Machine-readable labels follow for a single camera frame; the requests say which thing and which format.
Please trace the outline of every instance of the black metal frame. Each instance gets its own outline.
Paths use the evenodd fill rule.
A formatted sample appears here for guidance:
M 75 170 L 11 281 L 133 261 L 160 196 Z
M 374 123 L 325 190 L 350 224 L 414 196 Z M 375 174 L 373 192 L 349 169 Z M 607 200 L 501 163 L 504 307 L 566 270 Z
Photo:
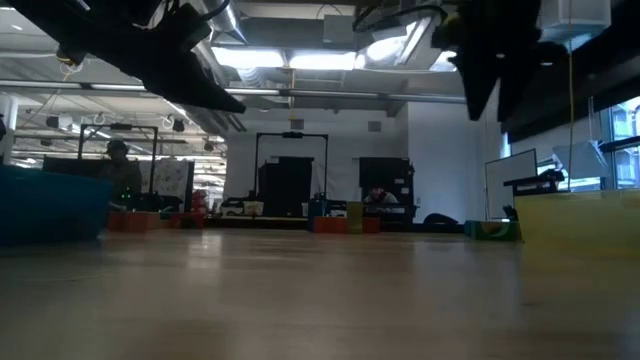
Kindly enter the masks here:
M 84 138 L 84 130 L 87 128 L 96 128 L 94 132 L 89 134 L 89 137 L 85 140 Z M 78 160 L 82 160 L 82 150 L 84 148 L 85 141 L 90 140 L 98 131 L 101 129 L 109 127 L 113 130 L 133 130 L 133 129 L 151 129 L 153 130 L 153 150 L 151 151 L 151 174 L 149 178 L 149 193 L 153 192 L 153 176 L 155 174 L 156 168 L 156 149 L 158 146 L 158 127 L 157 126 L 139 126 L 139 125 L 130 125 L 130 124 L 111 124 L 111 125 L 93 125 L 93 124 L 82 124 L 80 125 L 80 142 L 78 144 Z
M 329 169 L 329 135 L 327 134 L 303 134 L 297 132 L 283 133 L 257 133 L 256 134 L 256 154 L 253 166 L 253 194 L 257 196 L 258 190 L 258 154 L 260 151 L 260 138 L 263 136 L 278 136 L 285 139 L 302 139 L 305 137 L 319 137 L 324 139 L 324 192 L 327 193 L 327 169 Z

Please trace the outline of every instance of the window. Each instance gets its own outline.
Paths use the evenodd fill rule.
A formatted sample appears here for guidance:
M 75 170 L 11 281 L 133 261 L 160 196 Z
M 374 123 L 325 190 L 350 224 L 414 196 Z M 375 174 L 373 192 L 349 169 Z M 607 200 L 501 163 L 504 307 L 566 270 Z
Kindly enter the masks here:
M 640 188 L 640 148 L 618 150 L 615 160 L 618 189 Z
M 624 140 L 640 135 L 640 96 L 611 109 L 613 140 Z
M 640 96 L 612 107 L 609 114 L 615 186 L 618 189 L 640 188 L 640 148 L 638 142 L 630 139 L 640 136 Z
M 538 175 L 547 170 L 558 169 L 558 165 L 549 164 L 538 166 Z M 569 178 L 567 170 L 562 169 L 562 174 L 565 179 Z M 558 190 L 567 191 L 569 181 L 565 180 L 558 184 Z M 584 179 L 571 179 L 571 192 L 584 192 L 584 191 L 599 191 L 602 190 L 602 181 L 600 178 L 584 178 Z

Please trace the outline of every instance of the pipe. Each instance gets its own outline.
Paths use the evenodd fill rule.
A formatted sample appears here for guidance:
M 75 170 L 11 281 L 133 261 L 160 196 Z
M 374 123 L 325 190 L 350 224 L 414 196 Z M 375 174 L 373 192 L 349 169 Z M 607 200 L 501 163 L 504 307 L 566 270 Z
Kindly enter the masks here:
M 17 52 L 17 51 L 0 51 L 0 58 L 7 59 L 41 59 L 54 57 L 54 53 L 32 53 L 32 52 Z
M 73 156 L 73 157 L 77 157 L 78 156 L 78 152 L 77 151 L 49 151 L 49 150 L 29 150 L 29 149 L 20 149 L 20 150 L 15 150 L 14 153 L 16 155 L 52 155 L 52 156 L 56 156 L 56 155 L 60 155 L 60 156 Z M 98 157 L 105 157 L 106 154 L 103 152 L 86 152 L 82 154 L 83 156 L 98 156 Z M 129 157 L 134 157 L 134 158 L 138 158 L 138 159 L 146 159 L 146 160 L 151 160 L 151 155 L 128 155 Z M 156 155 L 156 159 L 170 159 L 170 158 L 176 158 L 178 160 L 208 160 L 207 162 L 220 162 L 220 161 L 224 161 L 225 158 L 223 158 L 222 156 L 218 156 L 215 155 L 214 153 L 207 153 L 206 155 L 200 155 L 200 154 L 182 154 L 182 155 Z
M 58 140 L 58 141 L 77 141 L 80 139 L 79 136 L 66 136 L 66 135 L 23 135 L 16 134 L 14 135 L 15 139 L 33 139 L 33 140 Z M 106 139 L 101 137 L 93 137 L 91 139 L 86 139 L 85 141 L 96 141 L 96 142 L 108 142 L 112 139 Z M 124 138 L 118 140 L 122 140 L 126 143 L 152 143 L 151 139 L 147 138 Z M 187 141 L 184 139 L 158 139 L 159 144 L 187 144 Z
M 25 125 L 23 127 L 20 128 L 20 131 L 56 131 L 56 129 L 50 128 L 50 127 L 46 127 L 46 126 L 33 126 L 33 125 Z M 175 132 L 168 132 L 168 131 L 160 131 L 158 133 L 158 136 L 160 136 L 160 140 L 158 140 L 158 142 L 162 142 L 162 137 L 171 137 L 171 136 L 176 136 L 178 135 Z M 180 138 L 181 139 L 200 139 L 202 140 L 202 138 L 205 138 L 207 136 L 211 136 L 211 134 L 207 134 L 207 133 L 181 133 L 180 134 Z M 214 144 L 224 144 L 224 142 L 215 142 Z
M 132 87 L 131 85 L 118 84 L 87 84 L 73 82 L 54 81 L 31 81 L 31 80 L 0 80 L 0 88 L 31 88 L 45 90 L 100 90 L 103 92 L 117 93 L 144 93 L 144 88 Z M 424 103 L 445 103 L 445 104 L 466 104 L 464 96 L 459 95 L 436 95 L 436 94 L 394 94 L 394 93 L 373 93 L 354 91 L 331 91 L 331 90 L 300 90 L 300 89 L 252 89 L 252 88 L 225 88 L 231 95 L 247 96 L 293 96 L 308 98 L 332 98 L 332 99 L 353 99 L 353 100 L 377 100 L 377 101 L 409 101 Z

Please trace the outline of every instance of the cable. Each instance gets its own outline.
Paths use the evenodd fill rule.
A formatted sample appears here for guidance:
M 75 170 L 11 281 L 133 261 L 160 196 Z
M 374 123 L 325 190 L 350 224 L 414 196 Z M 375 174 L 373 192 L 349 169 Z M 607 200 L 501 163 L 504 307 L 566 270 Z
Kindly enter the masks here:
M 66 74 L 66 75 L 64 76 L 64 78 L 62 79 L 62 82 L 67 81 L 67 79 L 69 78 L 69 76 L 71 76 L 71 74 Z M 52 98 L 52 97 L 54 97 L 54 96 L 56 96 L 56 95 L 58 95 L 58 94 L 60 93 L 60 90 L 61 90 L 61 89 L 58 89 L 58 90 L 54 91 L 51 95 L 49 95 L 49 97 L 48 97 L 48 98 L 47 98 L 47 99 L 42 103 L 42 105 L 40 105 L 40 107 L 38 108 L 38 110 L 36 110 L 36 111 L 31 115 L 31 117 L 29 117 L 29 118 L 27 119 L 27 121 L 25 121 L 24 123 L 22 123 L 22 125 L 20 125 L 20 127 L 19 127 L 18 129 L 22 129 L 25 125 L 27 125 L 28 123 L 30 123 L 30 122 L 31 122 L 31 120 L 33 120 L 33 118 L 35 118 L 35 117 L 40 113 L 40 111 L 42 111 L 42 109 L 44 109 L 44 107 L 45 107 L 45 106 L 47 106 L 47 103 L 51 100 L 51 98 Z
M 229 6 L 230 2 L 231 2 L 231 0 L 224 0 L 222 2 L 222 4 L 220 4 L 220 6 L 218 6 L 217 9 L 200 16 L 200 19 L 202 19 L 204 21 L 209 21 L 209 20 L 213 19 L 214 17 L 220 15 L 224 11 L 224 9 L 226 9 L 227 6 Z
M 571 192 L 571 175 L 573 175 L 573 125 L 576 120 L 576 104 L 573 83 L 573 0 L 569 0 L 569 180 L 567 180 L 567 190 Z
M 97 122 L 96 120 L 97 120 L 98 118 L 101 118 L 101 119 L 102 119 L 102 122 Z M 104 116 L 104 114 L 103 114 L 103 113 L 99 113 L 98 115 L 96 115 L 96 116 L 93 118 L 93 125 L 104 125 L 106 122 L 107 122 L 107 118 L 105 118 L 105 116 Z
M 380 6 L 381 3 L 382 2 L 380 2 L 376 6 L 370 6 L 370 7 L 366 8 L 366 9 L 364 9 L 364 11 L 359 16 L 356 17 L 356 20 L 353 22 L 353 26 L 352 26 L 353 32 L 361 33 L 361 32 L 366 32 L 366 31 L 369 31 L 369 30 L 373 30 L 382 21 L 390 20 L 390 19 L 393 19 L 393 18 L 397 18 L 397 17 L 400 17 L 400 16 L 412 14 L 414 12 L 423 11 L 423 10 L 435 11 L 440 16 L 440 22 L 445 22 L 447 20 L 447 17 L 449 16 L 449 14 L 447 14 L 447 12 L 440 6 L 437 6 L 437 5 L 418 5 L 418 6 L 414 6 L 412 8 L 396 11 L 395 13 L 387 15 L 387 16 L 383 17 L 382 19 L 373 22 L 372 24 L 369 24 L 367 26 L 364 26 L 363 28 L 360 28 L 360 25 L 364 22 L 364 20 L 369 15 L 371 15 L 373 10 L 375 10 L 378 6 Z
M 338 7 L 337 7 L 337 6 L 335 6 L 335 5 L 333 5 L 333 4 L 322 4 L 322 5 L 320 6 L 320 8 L 318 9 L 318 12 L 316 13 L 316 19 L 320 16 L 320 11 L 322 11 L 322 9 L 324 9 L 324 8 L 325 8 L 325 7 L 327 7 L 327 6 L 332 7 L 335 11 L 337 11 L 337 12 L 338 12 L 338 14 L 340 14 L 340 15 L 344 15 L 344 14 L 342 13 L 342 11 L 340 11 L 340 9 L 338 9 Z
M 173 117 L 171 117 L 171 115 L 162 118 L 162 127 L 165 130 L 171 130 L 171 128 L 173 127 Z

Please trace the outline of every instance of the ceiling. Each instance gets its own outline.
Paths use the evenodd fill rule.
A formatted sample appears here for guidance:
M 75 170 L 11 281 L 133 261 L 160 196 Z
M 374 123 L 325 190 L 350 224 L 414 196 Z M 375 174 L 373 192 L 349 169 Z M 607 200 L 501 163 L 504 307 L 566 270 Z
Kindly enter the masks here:
M 246 25 L 249 29 L 251 23 L 254 28 L 257 28 L 256 33 L 265 29 L 265 27 L 256 24 L 270 24 L 282 19 L 286 19 L 286 21 L 298 19 L 322 26 L 325 15 L 339 13 L 350 15 L 354 10 L 353 1 L 337 1 L 335 7 L 322 3 L 313 4 L 317 2 L 314 0 L 305 2 L 303 4 L 288 0 L 279 3 L 239 1 L 235 5 L 241 14 L 240 26 Z M 286 26 L 282 25 L 269 26 L 269 28 L 275 38 L 286 38 L 287 32 L 290 32 Z M 289 69 L 273 68 L 263 69 L 263 73 L 269 84 L 280 88 L 287 88 L 293 84 L 296 89 L 310 90 L 462 95 L 462 84 L 457 74 L 426 72 L 439 55 L 439 51 L 430 48 L 429 38 L 428 34 L 422 37 L 416 50 L 403 66 L 352 71 L 295 70 L 295 73 Z M 299 37 L 299 40 L 306 41 L 303 37 Z M 292 51 L 296 48 L 295 43 L 291 44 L 292 48 L 285 49 L 286 51 Z M 260 43 L 249 45 L 265 46 Z M 20 13 L 6 8 L 0 10 L 0 79 L 140 85 L 136 79 L 91 56 L 85 60 L 82 68 L 70 73 L 69 69 L 61 65 L 55 58 L 56 49 L 57 43 Z M 224 66 L 223 69 L 230 80 L 230 86 L 246 86 L 238 77 L 236 69 L 227 66 Z M 197 160 L 198 166 L 211 169 L 215 174 L 224 177 L 224 168 L 220 167 L 225 163 L 224 139 L 206 134 L 196 123 L 189 121 L 188 117 L 185 120 L 185 131 L 183 133 L 173 132 L 170 128 L 171 121 L 167 118 L 183 118 L 184 114 L 154 94 L 26 88 L 0 88 L 0 91 L 2 92 L 0 95 L 11 94 L 16 96 L 19 101 L 15 145 L 15 149 L 18 151 L 68 152 L 69 156 L 74 156 L 71 153 L 77 151 L 78 141 L 67 138 L 77 137 L 77 131 L 74 132 L 73 128 L 52 129 L 45 124 L 49 116 L 69 114 L 76 124 L 103 123 L 104 121 L 107 125 L 114 122 L 124 122 L 158 126 L 161 133 L 160 139 L 172 142 L 160 146 L 159 152 L 161 154 L 215 156 L 216 158 Z M 340 98 L 296 98 L 292 102 L 289 98 L 244 96 L 241 100 L 245 102 L 249 111 L 247 114 L 239 114 L 238 120 L 244 121 L 247 131 L 273 128 L 270 124 L 275 119 L 293 113 L 290 109 L 292 104 L 298 113 L 300 113 L 300 109 L 325 109 L 331 110 L 332 113 L 344 110 L 346 111 L 344 116 L 339 117 L 341 122 L 355 121 L 350 120 L 355 118 L 352 112 L 354 110 L 376 111 L 375 117 L 394 117 L 402 105 L 399 102 Z M 267 115 L 266 111 L 270 109 L 272 109 L 272 113 Z M 323 115 L 325 113 L 319 111 L 310 114 L 312 116 L 306 120 L 308 128 L 321 131 L 324 126 L 322 121 L 325 118 Z M 335 125 L 332 131 L 340 131 L 341 128 L 343 126 Z M 362 129 L 363 133 L 366 133 L 365 125 L 344 126 L 344 128 L 349 128 L 350 132 L 353 132 L 354 129 Z M 229 128 L 228 131 L 234 132 L 235 130 Z M 128 134 L 119 134 L 104 128 L 101 129 L 101 133 L 111 137 L 138 139 L 140 142 L 134 144 L 136 148 L 132 148 L 133 154 L 142 156 L 151 150 L 151 144 L 147 139 L 151 136 L 149 132 L 134 131 Z M 227 136 L 226 131 L 220 132 L 219 135 Z M 55 141 L 51 145 L 44 146 L 41 144 L 43 137 L 52 137 Z M 215 144 L 213 152 L 204 151 L 204 143 L 207 138 Z M 84 151 L 96 154 L 104 152 L 108 139 L 105 137 L 102 140 L 105 141 L 87 142 Z M 21 157 L 38 158 L 41 156 L 23 153 Z

